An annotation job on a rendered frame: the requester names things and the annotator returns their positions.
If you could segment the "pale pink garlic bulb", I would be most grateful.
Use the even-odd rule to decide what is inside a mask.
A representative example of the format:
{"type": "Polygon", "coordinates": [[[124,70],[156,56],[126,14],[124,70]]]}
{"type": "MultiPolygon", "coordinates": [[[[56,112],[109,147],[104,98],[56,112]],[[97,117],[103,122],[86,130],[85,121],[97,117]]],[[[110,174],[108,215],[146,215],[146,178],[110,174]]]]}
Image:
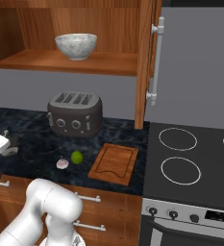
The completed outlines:
{"type": "Polygon", "coordinates": [[[65,169],[68,167],[68,165],[69,165],[69,161],[64,158],[60,158],[56,164],[58,169],[65,169]]]}

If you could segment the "green lime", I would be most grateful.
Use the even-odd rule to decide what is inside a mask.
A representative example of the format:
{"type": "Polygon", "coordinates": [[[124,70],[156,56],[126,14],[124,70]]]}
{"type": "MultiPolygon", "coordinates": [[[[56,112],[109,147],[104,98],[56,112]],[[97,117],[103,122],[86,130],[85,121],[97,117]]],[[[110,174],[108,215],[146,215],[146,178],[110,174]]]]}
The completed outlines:
{"type": "Polygon", "coordinates": [[[80,164],[83,161],[83,154],[80,151],[74,151],[71,154],[71,161],[74,164],[80,164]]]}

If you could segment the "wooden cutting board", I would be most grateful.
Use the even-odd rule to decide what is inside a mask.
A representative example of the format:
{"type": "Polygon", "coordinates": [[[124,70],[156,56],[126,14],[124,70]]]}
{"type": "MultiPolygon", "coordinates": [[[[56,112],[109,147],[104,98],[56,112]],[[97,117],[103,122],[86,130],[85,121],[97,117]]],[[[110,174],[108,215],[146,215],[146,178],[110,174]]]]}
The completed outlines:
{"type": "Polygon", "coordinates": [[[105,143],[92,165],[91,179],[118,185],[129,185],[138,148],[105,143]]]}

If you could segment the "white marbled bowl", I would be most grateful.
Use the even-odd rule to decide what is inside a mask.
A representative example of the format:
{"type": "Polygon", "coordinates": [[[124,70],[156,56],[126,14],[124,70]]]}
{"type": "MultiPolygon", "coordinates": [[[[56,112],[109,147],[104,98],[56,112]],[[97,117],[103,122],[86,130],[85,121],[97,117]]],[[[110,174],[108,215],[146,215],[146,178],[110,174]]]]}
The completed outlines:
{"type": "Polygon", "coordinates": [[[55,38],[57,47],[70,60],[85,60],[96,47],[97,35],[67,34],[55,38]]]}

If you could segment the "wooden cabinet door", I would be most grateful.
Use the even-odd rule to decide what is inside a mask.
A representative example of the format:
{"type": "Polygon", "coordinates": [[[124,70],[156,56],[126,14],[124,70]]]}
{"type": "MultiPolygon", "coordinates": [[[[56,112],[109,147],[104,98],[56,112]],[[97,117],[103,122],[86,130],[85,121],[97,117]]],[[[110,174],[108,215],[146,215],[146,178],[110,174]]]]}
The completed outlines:
{"type": "Polygon", "coordinates": [[[135,106],[135,128],[143,128],[146,92],[154,76],[154,65],[158,34],[152,26],[159,25],[162,0],[139,0],[138,50],[137,50],[137,97],[135,106]]]}

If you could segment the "wooden drawer front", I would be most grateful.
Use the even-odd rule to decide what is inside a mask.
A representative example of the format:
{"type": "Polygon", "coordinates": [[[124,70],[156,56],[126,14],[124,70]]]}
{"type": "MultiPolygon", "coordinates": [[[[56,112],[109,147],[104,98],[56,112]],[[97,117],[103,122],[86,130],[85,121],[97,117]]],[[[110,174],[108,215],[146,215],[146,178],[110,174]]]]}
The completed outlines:
{"type": "Polygon", "coordinates": [[[62,187],[83,196],[95,197],[99,195],[101,197],[100,203],[83,200],[83,213],[80,216],[82,222],[85,222],[89,215],[101,216],[104,219],[138,219],[140,222],[141,196],[69,184],[63,184],[62,187]]]}
{"type": "Polygon", "coordinates": [[[0,185],[0,206],[23,205],[26,199],[26,189],[33,179],[3,175],[0,182],[10,181],[10,186],[0,185]]]}
{"type": "Polygon", "coordinates": [[[137,246],[138,219],[114,219],[98,222],[93,226],[105,225],[106,231],[76,227],[78,234],[85,240],[87,246],[137,246]]]}

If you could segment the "dark grey four-slot toaster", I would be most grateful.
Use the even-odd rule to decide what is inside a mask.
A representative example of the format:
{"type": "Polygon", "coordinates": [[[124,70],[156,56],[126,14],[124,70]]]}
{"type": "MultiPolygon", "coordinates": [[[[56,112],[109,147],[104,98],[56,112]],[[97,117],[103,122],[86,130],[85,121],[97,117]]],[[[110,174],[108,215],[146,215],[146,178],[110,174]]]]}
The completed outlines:
{"type": "Polygon", "coordinates": [[[49,125],[57,135],[90,137],[102,127],[102,100],[94,93],[59,92],[49,101],[47,110],[49,125]]]}

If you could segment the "black stove with oven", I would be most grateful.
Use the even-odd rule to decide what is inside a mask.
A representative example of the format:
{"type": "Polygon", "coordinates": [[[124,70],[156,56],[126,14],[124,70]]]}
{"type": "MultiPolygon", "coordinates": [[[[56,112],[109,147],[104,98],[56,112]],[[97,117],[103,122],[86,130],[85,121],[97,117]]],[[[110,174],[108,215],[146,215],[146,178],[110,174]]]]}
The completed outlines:
{"type": "Polygon", "coordinates": [[[150,125],[138,246],[224,246],[223,129],[150,125]]]}

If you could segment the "wooden wall cabinet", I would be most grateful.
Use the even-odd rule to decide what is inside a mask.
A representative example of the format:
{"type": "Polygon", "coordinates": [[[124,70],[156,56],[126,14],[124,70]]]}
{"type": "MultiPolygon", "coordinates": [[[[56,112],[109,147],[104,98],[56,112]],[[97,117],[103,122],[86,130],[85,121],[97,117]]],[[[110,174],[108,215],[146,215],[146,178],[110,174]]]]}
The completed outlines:
{"type": "Polygon", "coordinates": [[[0,68],[137,78],[135,127],[143,126],[153,0],[0,0],[0,68]],[[98,36],[94,53],[70,61],[55,37],[98,36]]]}

